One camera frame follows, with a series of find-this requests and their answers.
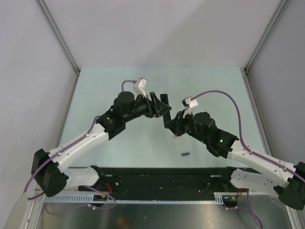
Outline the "black remote control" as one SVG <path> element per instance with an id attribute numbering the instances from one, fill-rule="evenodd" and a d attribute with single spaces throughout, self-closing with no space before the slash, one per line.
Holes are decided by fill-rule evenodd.
<path id="1" fill-rule="evenodd" d="M 168 129 L 167 124 L 171 121 L 171 107 L 169 106 L 169 100 L 168 100 L 168 94 L 160 94 L 161 101 L 166 104 L 169 108 L 167 109 L 167 112 L 163 115 L 163 125 L 164 128 Z"/>

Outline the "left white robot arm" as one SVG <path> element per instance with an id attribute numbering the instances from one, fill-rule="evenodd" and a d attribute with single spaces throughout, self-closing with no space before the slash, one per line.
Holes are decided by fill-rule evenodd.
<path id="1" fill-rule="evenodd" d="M 68 143 L 48 152 L 35 152 L 31 179 L 35 180 L 47 197 L 59 194 L 66 187 L 90 186 L 99 191 L 105 186 L 105 178 L 97 166 L 73 169 L 71 164 L 100 144 L 104 144 L 126 128 L 126 123 L 138 117 L 159 118 L 171 110 L 168 96 L 134 96 L 121 92 L 104 114 L 96 116 L 91 126 Z"/>

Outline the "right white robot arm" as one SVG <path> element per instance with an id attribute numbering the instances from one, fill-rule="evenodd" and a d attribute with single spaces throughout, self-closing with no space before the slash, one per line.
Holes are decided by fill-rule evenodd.
<path id="1" fill-rule="evenodd" d="M 240 162 L 260 175 L 258 181 L 250 184 L 236 173 L 220 179 L 220 187 L 224 191 L 232 191 L 235 187 L 255 189 L 275 195 L 290 208 L 305 208 L 305 164 L 285 162 L 278 158 L 252 150 L 237 136 L 216 126 L 215 120 L 207 112 L 195 115 L 183 115 L 179 111 L 175 118 L 166 115 L 164 127 L 174 135 L 188 134 L 206 145 L 207 150 L 215 157 L 223 157 Z"/>

